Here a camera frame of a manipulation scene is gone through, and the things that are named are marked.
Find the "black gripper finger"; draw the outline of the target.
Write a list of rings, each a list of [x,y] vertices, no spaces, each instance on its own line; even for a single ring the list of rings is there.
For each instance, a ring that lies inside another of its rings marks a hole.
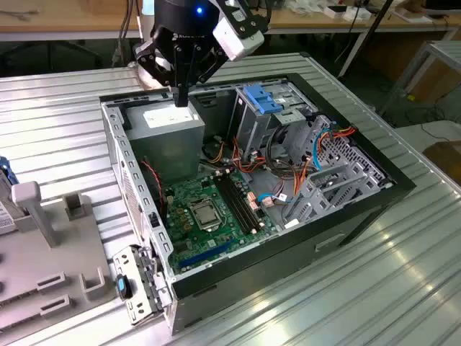
[[[205,83],[226,61],[227,55],[218,44],[213,44],[209,50],[195,44],[189,63],[185,64],[184,80],[182,82],[182,107],[188,104],[189,90],[197,82]]]
[[[135,46],[138,78],[146,89],[169,88],[176,107],[182,107],[182,88],[176,85],[174,66],[156,49],[152,40]]]

